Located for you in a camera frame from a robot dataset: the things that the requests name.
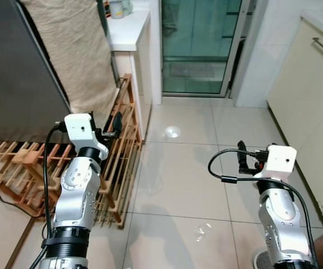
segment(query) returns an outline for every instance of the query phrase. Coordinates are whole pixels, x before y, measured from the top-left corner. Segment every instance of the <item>white cabinet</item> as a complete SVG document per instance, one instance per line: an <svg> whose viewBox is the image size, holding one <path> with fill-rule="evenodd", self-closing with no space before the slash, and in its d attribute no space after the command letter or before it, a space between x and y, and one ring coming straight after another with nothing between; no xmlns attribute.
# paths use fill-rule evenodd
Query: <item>white cabinet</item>
<svg viewBox="0 0 323 269"><path fill-rule="evenodd" d="M111 50L119 76L132 74L132 86L137 105L142 140L145 139L153 102L153 53L150 10L148 3L134 5L134 10L124 18L108 18Z"/></svg>
<svg viewBox="0 0 323 269"><path fill-rule="evenodd" d="M323 33L304 20L268 103L323 213Z"/></svg>
<svg viewBox="0 0 323 269"><path fill-rule="evenodd" d="M323 34L302 21L282 71L268 96L289 144L299 150L323 118Z"/></svg>

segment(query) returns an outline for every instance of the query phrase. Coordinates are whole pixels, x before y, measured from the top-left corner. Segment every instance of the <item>black electric cord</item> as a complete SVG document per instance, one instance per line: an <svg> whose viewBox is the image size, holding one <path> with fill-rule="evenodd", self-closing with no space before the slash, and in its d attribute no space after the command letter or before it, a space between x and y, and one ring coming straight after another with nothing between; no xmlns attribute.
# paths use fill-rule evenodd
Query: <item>black electric cord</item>
<svg viewBox="0 0 323 269"><path fill-rule="evenodd" d="M43 161L43 181L44 181L44 209L45 209L45 221L47 226L47 238L52 237L52 222L50 220L50 212L49 212L49 195L48 195L48 168L47 168L47 150L49 140L52 137L54 131L59 129L58 126L54 126L48 133L45 143L44 143L44 161Z"/></svg>
<svg viewBox="0 0 323 269"><path fill-rule="evenodd" d="M215 155L213 155L213 157L211 158L211 160L208 162L208 166L207 166L207 169L208 169L208 172L214 176L215 178L219 178L221 179L221 176L214 173L212 170L211 170L211 165L212 163L214 162L214 160L222 155L222 154L225 154L225 153L228 153L228 152L238 152L238 153L243 153L243 154L247 154L247 155L250 155L252 157L256 157L256 153L254 152L250 152L250 151L244 151L244 150L239 150L239 149L225 149L225 150L221 150L219 151L218 153L216 153Z"/></svg>
<svg viewBox="0 0 323 269"><path fill-rule="evenodd" d="M40 253L38 254L38 256L36 257L36 259L33 261L32 265L29 267L29 269L34 269L37 267L38 263L41 261L46 251L47 251L47 246L45 245L43 249L40 251Z"/></svg>
<svg viewBox="0 0 323 269"><path fill-rule="evenodd" d="M33 215L31 215L30 213L28 213L26 210L24 210L24 209L20 208L19 206L17 206L16 204L5 201L5 200L2 198L2 196L1 196L1 195L0 195L0 201L1 201L2 203L7 204L7 205L14 206L15 208L17 208L17 209L21 210L23 213L27 214L27 215L28 215L28 216L30 216L30 217L38 218L38 217L42 217L42 216L44 216L44 214L41 214L41 215L39 215L39 216L33 216Z"/></svg>
<svg viewBox="0 0 323 269"><path fill-rule="evenodd" d="M60 126L54 126L48 133L45 143L44 143L44 161L43 161L43 180L44 180L44 210L45 210L45 223L47 227L47 238L52 237L52 222L50 220L50 212L49 212L49 195L48 195L48 170L47 170L47 150L48 150L48 144L49 140L54 133L54 131L57 131L60 129ZM38 263L42 260L45 252L47 251L47 246L45 245L38 256L33 261L32 265L29 267L29 269L34 269L38 265Z"/></svg>
<svg viewBox="0 0 323 269"><path fill-rule="evenodd" d="M275 180L275 179L272 179L272 178L237 178L237 177L229 177L229 176L216 174L215 172L213 172L211 170L212 163L214 162L214 160L218 156L220 156L220 155L222 155L224 153L227 153L227 152L239 152L239 153L244 153L244 154L250 155L252 157L255 156L254 152L248 152L248 151L243 151L243 150L238 150L238 149L221 150L218 153L216 153L208 163L207 169L208 169L208 172L212 176L214 176L216 178L219 178L220 180L223 180L223 178L234 178L235 183L237 183L237 181L266 181L266 182L278 183L278 184L281 184L282 186L290 189L298 197L299 201L301 202L303 212L305 214L307 237L308 237L309 248L310 248L312 259L313 259L313 266L314 266L315 269L318 269L319 268L318 259L317 259L317 255L316 255L316 251L315 251L314 242L313 242L313 236L312 236L312 230L311 230L311 221L310 221L310 217L309 217L309 213L308 213L308 208L307 208L307 205L306 205L302 195L300 194L300 192L297 189L295 189L295 187L291 186L290 184L282 182L282 181L279 181L279 180Z"/></svg>
<svg viewBox="0 0 323 269"><path fill-rule="evenodd" d="M42 228L42 232L41 232L41 235L42 235L43 239L46 239L46 237L44 236L44 230L45 230L46 226L47 226L47 222L44 223L43 228Z"/></svg>

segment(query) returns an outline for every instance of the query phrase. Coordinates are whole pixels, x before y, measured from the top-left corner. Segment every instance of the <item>white tile floor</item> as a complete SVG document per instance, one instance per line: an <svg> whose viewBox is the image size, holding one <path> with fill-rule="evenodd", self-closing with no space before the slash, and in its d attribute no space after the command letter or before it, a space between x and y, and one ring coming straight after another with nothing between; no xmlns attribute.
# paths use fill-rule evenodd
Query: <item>white tile floor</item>
<svg viewBox="0 0 323 269"><path fill-rule="evenodd" d="M165 137L168 126L181 135ZM164 98L154 106L125 228L93 228L89 268L252 269L252 256L264 249L258 193L252 184L225 185L207 172L212 155L240 139L250 150L283 143L267 109L200 98ZM214 169L237 174L236 155L223 156ZM290 183L304 195L319 237L323 227L296 171ZM14 268L28 268L37 255L40 230L33 228Z"/></svg>

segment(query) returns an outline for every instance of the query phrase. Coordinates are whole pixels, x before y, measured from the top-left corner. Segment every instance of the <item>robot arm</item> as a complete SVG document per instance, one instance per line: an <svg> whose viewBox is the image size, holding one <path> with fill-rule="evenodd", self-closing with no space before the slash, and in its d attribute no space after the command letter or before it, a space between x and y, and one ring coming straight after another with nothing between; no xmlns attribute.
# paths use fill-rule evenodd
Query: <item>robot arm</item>
<svg viewBox="0 0 323 269"><path fill-rule="evenodd" d="M43 242L46 257L40 269L87 269L89 233L95 215L95 199L100 186L101 161L108 157L107 138L121 133L121 114L113 122L114 131L103 134L90 114L70 114L64 119L75 157L63 173L62 192L55 207L52 237Z"/></svg>
<svg viewBox="0 0 323 269"><path fill-rule="evenodd" d="M287 182L293 171L297 151L288 146L271 145L263 169L255 178L272 178ZM259 218L265 229L265 244L271 263L279 268L282 263L311 264L312 257L307 237L301 226L301 213L291 193L282 185L257 183L260 193Z"/></svg>
<svg viewBox="0 0 323 269"><path fill-rule="evenodd" d="M247 152L245 144L240 141L238 150L219 152L209 162L209 172L225 183L237 183L242 179L217 175L210 166L217 156L230 151L237 152L239 173L254 176L244 180L257 181L260 193L259 218L265 230L265 244L274 268L316 267L316 257L312 256L314 252L308 246L307 237L299 223L301 213L294 202L293 193L284 187L293 171L297 151L288 146L271 145L265 151ZM247 165L247 154L258 161L254 169Z"/></svg>

